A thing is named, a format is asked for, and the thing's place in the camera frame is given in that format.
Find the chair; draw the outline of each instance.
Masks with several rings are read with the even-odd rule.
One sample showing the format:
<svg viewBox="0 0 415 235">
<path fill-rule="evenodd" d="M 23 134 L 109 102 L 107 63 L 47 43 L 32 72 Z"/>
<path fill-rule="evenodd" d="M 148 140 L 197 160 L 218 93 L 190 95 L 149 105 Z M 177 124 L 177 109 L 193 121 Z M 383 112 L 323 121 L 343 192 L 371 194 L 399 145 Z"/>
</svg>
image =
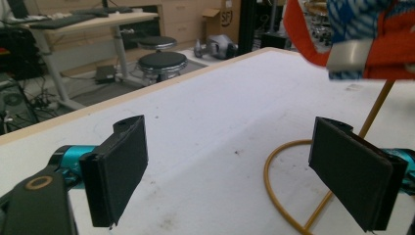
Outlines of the chair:
<svg viewBox="0 0 415 235">
<path fill-rule="evenodd" d="M 186 66 L 186 56 L 177 52 L 152 53 L 138 60 L 138 67 L 151 84 L 180 75 Z"/>
<path fill-rule="evenodd" d="M 137 66 L 143 72 L 144 78 L 150 79 L 150 84 L 161 82 L 177 75 L 186 68 L 187 58 L 177 52 L 164 52 L 177 45 L 176 39 L 167 36 L 150 36 L 135 40 L 139 48 L 156 50 L 155 53 L 138 59 Z"/>
<path fill-rule="evenodd" d="M 145 50 L 161 50 L 169 49 L 177 45 L 176 39 L 167 36 L 149 36 L 134 40 L 139 48 Z"/>
</svg>

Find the blue patterned cloth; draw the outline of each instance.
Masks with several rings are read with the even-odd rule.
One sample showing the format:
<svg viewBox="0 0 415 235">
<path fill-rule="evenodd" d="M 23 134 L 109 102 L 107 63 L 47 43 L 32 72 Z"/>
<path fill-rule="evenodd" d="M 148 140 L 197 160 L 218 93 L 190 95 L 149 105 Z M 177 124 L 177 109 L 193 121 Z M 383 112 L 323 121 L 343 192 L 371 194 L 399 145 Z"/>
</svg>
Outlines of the blue patterned cloth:
<svg viewBox="0 0 415 235">
<path fill-rule="evenodd" d="M 327 0 L 333 44 L 352 39 L 376 38 L 378 18 L 392 0 Z M 401 0 L 386 15 L 390 18 L 415 10 L 415 0 Z M 360 79 L 362 70 L 330 72 L 330 79 Z"/>
</svg>

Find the table leg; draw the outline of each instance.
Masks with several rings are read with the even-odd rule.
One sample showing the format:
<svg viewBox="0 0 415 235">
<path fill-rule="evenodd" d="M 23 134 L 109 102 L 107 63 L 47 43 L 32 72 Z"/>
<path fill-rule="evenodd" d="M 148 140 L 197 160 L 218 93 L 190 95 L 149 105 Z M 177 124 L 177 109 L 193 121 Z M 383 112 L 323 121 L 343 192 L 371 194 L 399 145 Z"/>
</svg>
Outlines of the table leg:
<svg viewBox="0 0 415 235">
<path fill-rule="evenodd" d="M 37 47 L 40 50 L 40 54 L 46 63 L 46 67 L 48 68 L 48 71 L 51 74 L 55 87 L 58 91 L 58 94 L 60 97 L 59 103 L 72 110 L 79 110 L 79 109 L 85 108 L 85 106 L 79 103 L 76 103 L 69 98 L 69 95 L 64 86 L 61 74 L 57 70 L 57 67 L 55 65 L 53 53 L 49 48 L 49 45 L 46 41 L 46 38 L 43 32 L 40 30 L 32 30 L 31 32 L 37 42 Z"/>
<path fill-rule="evenodd" d="M 122 42 L 122 36 L 121 36 L 121 31 L 119 29 L 119 26 L 115 27 L 114 43 L 115 43 L 116 53 L 118 54 L 119 66 L 121 68 L 121 79 L 130 80 L 132 82 L 139 83 L 143 86 L 148 86 L 149 85 L 148 81 L 137 78 L 137 77 L 130 77 L 128 75 L 125 49 L 124 49 L 124 44 Z"/>
</svg>

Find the black stool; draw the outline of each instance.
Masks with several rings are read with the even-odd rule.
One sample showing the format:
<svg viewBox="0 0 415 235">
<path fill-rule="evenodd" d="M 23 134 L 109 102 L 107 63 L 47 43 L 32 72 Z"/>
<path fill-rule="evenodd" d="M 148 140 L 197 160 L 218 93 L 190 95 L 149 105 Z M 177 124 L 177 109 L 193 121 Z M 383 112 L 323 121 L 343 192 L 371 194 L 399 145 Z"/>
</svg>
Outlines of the black stool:
<svg viewBox="0 0 415 235">
<path fill-rule="evenodd" d="M 137 64 L 144 77 L 153 84 L 180 75 L 187 66 L 187 58 L 177 52 L 158 52 L 143 56 Z"/>
<path fill-rule="evenodd" d="M 156 50 L 158 52 L 177 45 L 176 39 L 167 36 L 149 36 L 136 39 L 134 42 L 136 42 L 140 48 L 145 50 Z"/>
</svg>

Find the desk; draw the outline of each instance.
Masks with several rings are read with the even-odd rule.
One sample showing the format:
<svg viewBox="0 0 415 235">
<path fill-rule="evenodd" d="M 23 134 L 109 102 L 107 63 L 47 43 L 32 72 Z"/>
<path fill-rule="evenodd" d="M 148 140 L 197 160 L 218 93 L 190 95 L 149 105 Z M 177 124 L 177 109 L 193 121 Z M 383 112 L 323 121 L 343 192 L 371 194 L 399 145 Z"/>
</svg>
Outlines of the desk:
<svg viewBox="0 0 415 235">
<path fill-rule="evenodd" d="M 266 158 L 286 142 L 311 138 L 316 116 L 357 132 L 382 86 L 329 81 L 296 53 L 261 49 L 0 136 L 0 194 L 44 167 L 59 147 L 101 144 L 114 122 L 145 115 L 149 166 L 118 227 L 92 227 L 85 193 L 69 192 L 81 235 L 298 234 L 266 194 Z M 394 86 L 370 142 L 415 149 L 414 88 Z M 301 223 L 327 192 L 307 166 L 308 150 L 289 150 L 271 169 L 280 202 Z M 414 212 L 414 200 L 399 195 L 388 231 L 377 234 L 406 234 Z M 314 234 L 364 234 L 336 198 L 322 215 Z"/>
<path fill-rule="evenodd" d="M 149 21 L 157 15 L 158 14 L 155 13 L 110 14 L 108 18 L 96 18 L 90 21 L 76 23 L 54 30 L 30 29 L 58 90 L 61 98 L 60 103 L 74 110 L 84 108 L 84 106 L 69 98 L 67 90 L 63 85 L 60 71 L 73 69 L 88 63 L 105 60 L 113 57 L 114 55 L 118 55 L 122 79 L 127 79 L 127 64 L 119 26 L 122 24 Z M 93 45 L 83 45 L 55 52 L 51 50 L 48 42 L 46 41 L 46 34 L 64 35 L 99 27 L 112 27 L 115 30 L 114 40 L 100 42 Z"/>
</svg>

